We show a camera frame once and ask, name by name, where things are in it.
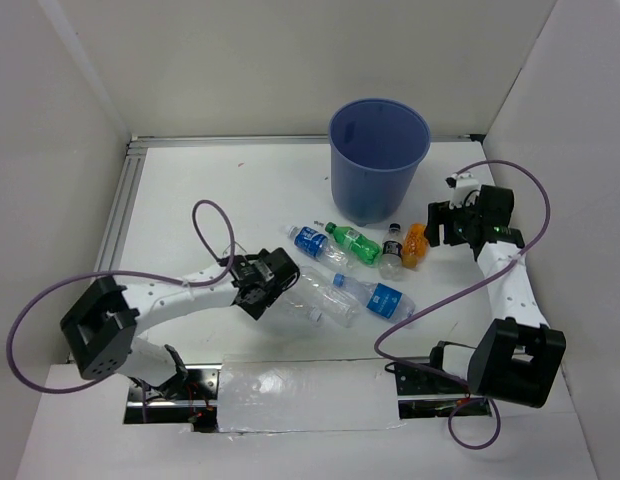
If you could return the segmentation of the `orange plastic bottle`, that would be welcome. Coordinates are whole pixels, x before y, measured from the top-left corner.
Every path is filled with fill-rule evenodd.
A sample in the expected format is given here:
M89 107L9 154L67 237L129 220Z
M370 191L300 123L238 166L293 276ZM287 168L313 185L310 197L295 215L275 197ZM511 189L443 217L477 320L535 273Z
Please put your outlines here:
M402 244L402 265L407 269L415 269L425 258L429 242L425 237L426 226L421 223L412 224Z

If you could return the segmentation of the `large bottle blue label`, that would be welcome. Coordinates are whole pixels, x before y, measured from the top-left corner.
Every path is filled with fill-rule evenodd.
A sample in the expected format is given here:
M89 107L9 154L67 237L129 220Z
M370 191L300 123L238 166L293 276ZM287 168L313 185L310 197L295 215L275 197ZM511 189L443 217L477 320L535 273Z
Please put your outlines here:
M294 225L286 226L284 232L298 250L324 267L336 273L344 273L352 267L347 254L325 234L311 227Z

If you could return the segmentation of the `small bottle blue label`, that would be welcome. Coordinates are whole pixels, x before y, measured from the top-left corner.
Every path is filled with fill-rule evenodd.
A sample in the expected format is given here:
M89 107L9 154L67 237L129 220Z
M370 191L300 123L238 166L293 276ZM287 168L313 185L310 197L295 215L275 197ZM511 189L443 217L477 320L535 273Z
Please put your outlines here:
M416 312L414 301L383 283L361 282L353 277L335 274L333 285L344 291L373 315L397 324Z

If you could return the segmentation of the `clear bottle blue-white cap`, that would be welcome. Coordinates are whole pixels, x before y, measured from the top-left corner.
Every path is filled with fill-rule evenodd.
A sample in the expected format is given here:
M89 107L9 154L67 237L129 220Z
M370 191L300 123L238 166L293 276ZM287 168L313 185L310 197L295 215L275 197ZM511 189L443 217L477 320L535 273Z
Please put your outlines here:
M343 328L351 328L360 313L355 299L313 267L300 267L300 278L293 290Z

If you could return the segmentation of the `clear bottle white cap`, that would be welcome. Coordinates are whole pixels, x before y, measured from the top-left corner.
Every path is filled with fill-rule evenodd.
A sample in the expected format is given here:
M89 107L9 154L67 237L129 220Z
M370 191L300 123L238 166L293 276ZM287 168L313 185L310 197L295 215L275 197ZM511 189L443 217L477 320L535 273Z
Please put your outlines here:
M288 313L306 323L318 327L323 321L323 312L316 306L301 280L287 289L280 300L284 303Z

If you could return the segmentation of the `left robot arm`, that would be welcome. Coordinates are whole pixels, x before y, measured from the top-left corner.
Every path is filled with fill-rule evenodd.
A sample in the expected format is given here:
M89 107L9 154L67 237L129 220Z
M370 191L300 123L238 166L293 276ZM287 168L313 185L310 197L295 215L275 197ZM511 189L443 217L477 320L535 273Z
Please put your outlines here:
M259 319L299 277L298 265L282 248L226 257L175 282L124 285L106 275L86 289L60 327L82 379L120 374L174 399L186 390L190 374L173 346L153 344L144 332L209 309L238 307Z

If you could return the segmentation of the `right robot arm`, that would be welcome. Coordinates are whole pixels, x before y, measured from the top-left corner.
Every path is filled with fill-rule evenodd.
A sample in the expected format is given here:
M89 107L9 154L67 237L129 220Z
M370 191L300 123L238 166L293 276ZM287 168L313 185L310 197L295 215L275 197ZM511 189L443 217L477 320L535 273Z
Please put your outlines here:
M488 278L514 267L487 285L493 320L474 349L440 341L431 350L426 379L438 392L460 379L470 393L533 408L542 407L561 364L566 339L549 327L529 282L521 233L509 226L510 191L478 193L474 200L428 205L425 236L432 247L467 244Z

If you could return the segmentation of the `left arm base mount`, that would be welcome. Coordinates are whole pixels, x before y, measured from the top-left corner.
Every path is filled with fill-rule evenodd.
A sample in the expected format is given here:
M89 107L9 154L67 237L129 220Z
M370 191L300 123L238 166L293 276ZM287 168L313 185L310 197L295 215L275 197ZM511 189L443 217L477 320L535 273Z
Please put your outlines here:
M222 364L186 366L186 383L177 393L163 397L150 386L131 380L124 425L179 424L199 433L218 431L217 400Z

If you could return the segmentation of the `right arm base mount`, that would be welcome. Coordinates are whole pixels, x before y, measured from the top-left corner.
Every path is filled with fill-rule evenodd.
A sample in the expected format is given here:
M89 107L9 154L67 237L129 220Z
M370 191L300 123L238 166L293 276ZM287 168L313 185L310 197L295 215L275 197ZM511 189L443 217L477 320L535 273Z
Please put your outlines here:
M450 379L396 362L387 363L384 370L394 378L402 420L448 418L456 407L471 399Z

